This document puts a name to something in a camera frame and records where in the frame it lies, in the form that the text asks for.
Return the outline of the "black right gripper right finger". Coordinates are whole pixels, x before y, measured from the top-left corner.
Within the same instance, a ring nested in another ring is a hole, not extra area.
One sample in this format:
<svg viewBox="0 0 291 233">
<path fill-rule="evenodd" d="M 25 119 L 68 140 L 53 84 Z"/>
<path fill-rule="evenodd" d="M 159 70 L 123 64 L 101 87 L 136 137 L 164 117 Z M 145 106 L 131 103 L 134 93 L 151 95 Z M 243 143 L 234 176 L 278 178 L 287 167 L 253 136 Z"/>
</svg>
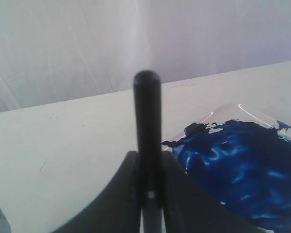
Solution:
<svg viewBox="0 0 291 233">
<path fill-rule="evenodd" d="M 261 233 L 225 209 L 185 174 L 171 152 L 162 152 L 162 206 L 169 233 Z"/>
</svg>

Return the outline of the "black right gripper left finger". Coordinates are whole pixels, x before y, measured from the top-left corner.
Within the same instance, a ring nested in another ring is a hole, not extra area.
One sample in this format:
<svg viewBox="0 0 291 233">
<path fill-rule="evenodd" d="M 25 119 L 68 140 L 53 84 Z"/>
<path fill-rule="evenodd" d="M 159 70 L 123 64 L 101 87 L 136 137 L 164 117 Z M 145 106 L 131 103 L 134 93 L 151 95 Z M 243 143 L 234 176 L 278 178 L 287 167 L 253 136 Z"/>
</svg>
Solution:
<svg viewBox="0 0 291 233">
<path fill-rule="evenodd" d="M 138 233 L 141 222 L 140 156 L 129 151 L 103 191 L 55 233 Z"/>
</svg>

